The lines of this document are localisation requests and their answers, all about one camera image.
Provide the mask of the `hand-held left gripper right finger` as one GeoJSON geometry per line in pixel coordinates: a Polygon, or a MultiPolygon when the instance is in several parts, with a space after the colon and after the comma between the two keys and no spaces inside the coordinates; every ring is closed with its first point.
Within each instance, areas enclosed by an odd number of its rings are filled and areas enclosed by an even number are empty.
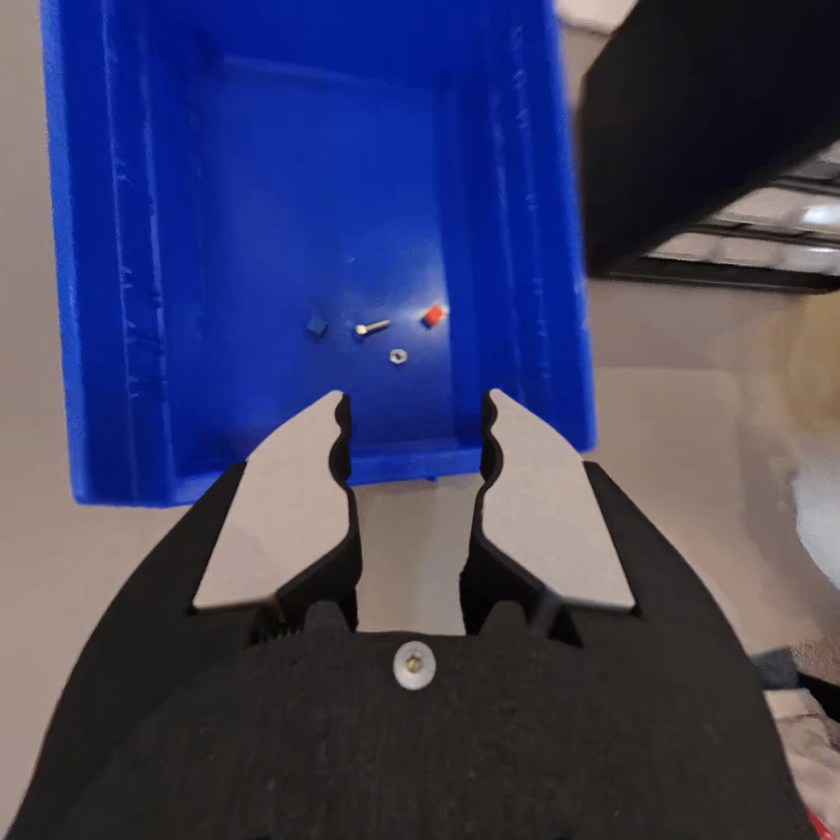
{"type": "Polygon", "coordinates": [[[479,634],[504,602],[533,634],[577,634],[572,608],[632,615],[631,585],[574,447],[500,389],[484,395],[481,434],[460,574],[466,633],[479,634]]]}

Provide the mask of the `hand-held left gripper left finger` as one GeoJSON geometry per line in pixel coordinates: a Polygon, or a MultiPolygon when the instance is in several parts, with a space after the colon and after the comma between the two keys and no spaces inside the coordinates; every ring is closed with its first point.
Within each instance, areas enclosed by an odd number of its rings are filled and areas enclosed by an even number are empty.
{"type": "Polygon", "coordinates": [[[251,453],[193,607],[272,604],[289,629],[311,605],[335,602],[358,624],[358,510],[349,488],[351,404],[328,392],[251,453]]]}

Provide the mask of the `blue plastic bin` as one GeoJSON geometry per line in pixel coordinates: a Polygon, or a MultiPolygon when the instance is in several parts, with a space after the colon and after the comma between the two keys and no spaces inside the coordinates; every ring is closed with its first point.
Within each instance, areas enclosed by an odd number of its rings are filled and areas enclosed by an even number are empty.
{"type": "Polygon", "coordinates": [[[77,502],[189,505],[333,390],[356,486],[476,473],[492,388],[595,447],[553,2],[55,1],[40,27],[77,502]]]}

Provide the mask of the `black drawer cabinet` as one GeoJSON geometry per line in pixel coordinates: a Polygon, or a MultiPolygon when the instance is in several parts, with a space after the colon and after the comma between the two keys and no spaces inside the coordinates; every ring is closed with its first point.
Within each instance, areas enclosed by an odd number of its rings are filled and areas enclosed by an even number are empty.
{"type": "Polygon", "coordinates": [[[588,275],[838,141],[838,36],[838,1],[636,2],[577,115],[588,275]]]}

